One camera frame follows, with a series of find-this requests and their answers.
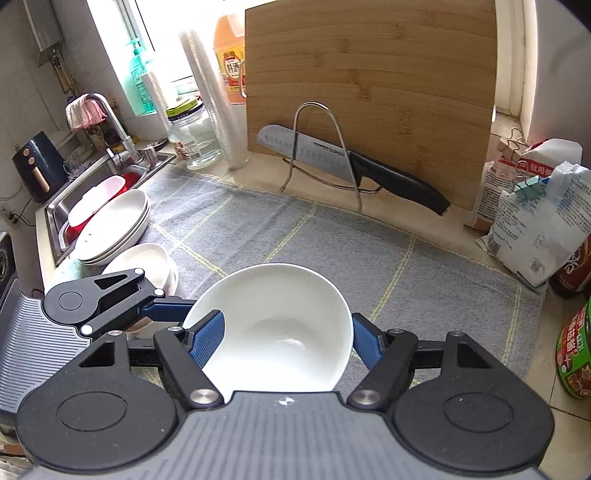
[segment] wooden cutting board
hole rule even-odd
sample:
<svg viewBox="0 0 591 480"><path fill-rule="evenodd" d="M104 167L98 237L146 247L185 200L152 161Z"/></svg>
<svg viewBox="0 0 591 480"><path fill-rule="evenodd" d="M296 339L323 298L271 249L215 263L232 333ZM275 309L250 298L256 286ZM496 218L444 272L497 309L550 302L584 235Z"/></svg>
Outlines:
<svg viewBox="0 0 591 480"><path fill-rule="evenodd" d="M347 148L472 208L496 77L495 0L276 0L246 11L248 146L327 105ZM339 144L308 108L298 130Z"/></svg>

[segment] orange bottle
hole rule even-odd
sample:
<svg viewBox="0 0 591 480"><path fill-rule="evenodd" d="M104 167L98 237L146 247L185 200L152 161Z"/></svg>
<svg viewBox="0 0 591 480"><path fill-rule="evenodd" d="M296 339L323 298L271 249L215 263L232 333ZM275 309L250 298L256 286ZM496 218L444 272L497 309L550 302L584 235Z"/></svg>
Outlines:
<svg viewBox="0 0 591 480"><path fill-rule="evenodd" d="M238 69L244 58L244 15L227 13L217 19L216 31L213 35L213 50L230 103L246 103L246 99L238 90ZM246 65L242 65L242 86L245 85Z"/></svg>

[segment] sink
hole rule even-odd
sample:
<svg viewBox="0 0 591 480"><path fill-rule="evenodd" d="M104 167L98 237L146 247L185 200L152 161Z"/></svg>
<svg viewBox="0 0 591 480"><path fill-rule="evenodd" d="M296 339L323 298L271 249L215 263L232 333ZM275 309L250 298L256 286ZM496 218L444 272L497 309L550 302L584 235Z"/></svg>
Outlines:
<svg viewBox="0 0 591 480"><path fill-rule="evenodd" d="M135 165L117 166L109 155L104 155L80 177L53 197L45 207L45 217L51 252L56 266L69 255L76 243L75 240L70 243L65 238L64 233L68 227L68 215L82 196L92 187L97 186L100 182L113 175L120 175L125 178L128 190L136 189L176 158L175 155L163 153L157 153L157 155L158 161L154 167L150 167L146 161L140 161Z"/></svg>

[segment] pink cloth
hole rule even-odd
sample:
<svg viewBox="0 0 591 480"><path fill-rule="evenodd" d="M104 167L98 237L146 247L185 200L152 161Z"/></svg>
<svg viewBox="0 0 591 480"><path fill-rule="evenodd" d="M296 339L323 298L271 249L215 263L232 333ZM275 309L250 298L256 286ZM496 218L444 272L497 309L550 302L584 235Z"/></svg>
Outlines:
<svg viewBox="0 0 591 480"><path fill-rule="evenodd" d="M78 97L66 107L70 130L76 131L101 123L107 118L96 100L87 100L88 94Z"/></svg>

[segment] black air fryer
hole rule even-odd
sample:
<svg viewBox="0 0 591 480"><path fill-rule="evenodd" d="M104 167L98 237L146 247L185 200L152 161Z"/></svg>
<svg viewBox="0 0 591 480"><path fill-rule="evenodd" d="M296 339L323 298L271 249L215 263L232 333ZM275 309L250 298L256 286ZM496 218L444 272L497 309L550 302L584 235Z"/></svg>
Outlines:
<svg viewBox="0 0 591 480"><path fill-rule="evenodd" d="M29 140L12 161L37 203L49 200L68 180L64 159L43 132Z"/></svg>

